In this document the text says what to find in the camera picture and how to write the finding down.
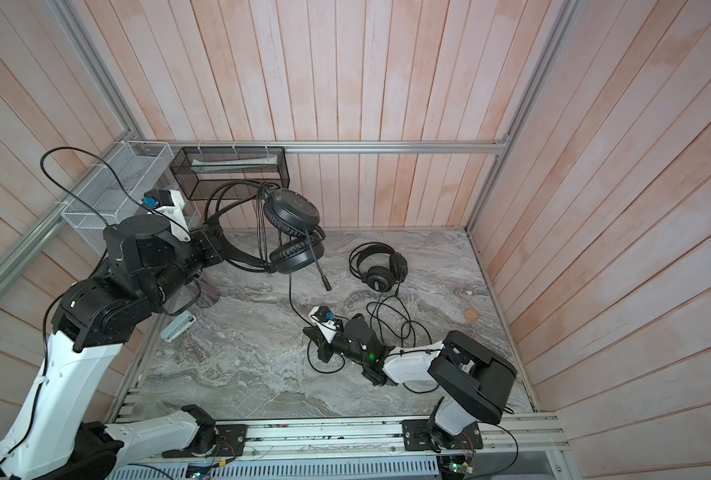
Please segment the large black gaming headset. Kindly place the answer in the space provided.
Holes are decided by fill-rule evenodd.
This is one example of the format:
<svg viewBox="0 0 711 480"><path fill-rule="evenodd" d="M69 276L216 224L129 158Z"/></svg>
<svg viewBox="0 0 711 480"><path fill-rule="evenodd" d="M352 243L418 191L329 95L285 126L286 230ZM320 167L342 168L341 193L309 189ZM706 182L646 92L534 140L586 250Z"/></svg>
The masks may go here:
<svg viewBox="0 0 711 480"><path fill-rule="evenodd" d="M237 186L252 188L254 192L222 206L226 192ZM331 291L331 284L319 263L324 255L326 238L320 226L320 214L315 205L299 193L268 181L227 181L209 196L206 206L215 210L206 212L203 226L217 230L223 215L247 203L255 205L258 254L243 252L226 237L220 236L219 245L225 261L246 272L287 276L313 264L325 290Z"/></svg>

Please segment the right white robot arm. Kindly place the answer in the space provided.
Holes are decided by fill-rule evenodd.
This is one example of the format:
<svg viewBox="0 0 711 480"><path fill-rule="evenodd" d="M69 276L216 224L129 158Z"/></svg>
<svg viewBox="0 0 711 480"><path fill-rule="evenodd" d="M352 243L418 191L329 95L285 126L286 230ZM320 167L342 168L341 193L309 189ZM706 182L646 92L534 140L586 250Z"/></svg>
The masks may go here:
<svg viewBox="0 0 711 480"><path fill-rule="evenodd" d="M349 360L375 386L432 381L445 392L429 418L403 422L406 450L473 448L465 432L479 423L497 425L507 412L517 368L463 332L404 348L381 342L361 314L343 322L328 307L316 306L308 318L303 333L320 361L335 355Z"/></svg>

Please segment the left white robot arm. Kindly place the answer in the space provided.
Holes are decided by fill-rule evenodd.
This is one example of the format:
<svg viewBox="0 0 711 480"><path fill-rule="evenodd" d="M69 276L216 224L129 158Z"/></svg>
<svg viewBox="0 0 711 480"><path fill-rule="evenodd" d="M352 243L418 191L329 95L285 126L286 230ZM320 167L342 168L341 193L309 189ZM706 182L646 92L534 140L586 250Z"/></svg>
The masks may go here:
<svg viewBox="0 0 711 480"><path fill-rule="evenodd" d="M228 258L218 226L186 241L168 220L135 215L103 231L107 258L45 314L44 359L15 422L0 441L0 478L102 479L137 459L182 450L209 456L213 418L195 405L128 427L83 418L109 364L136 326L197 276Z"/></svg>

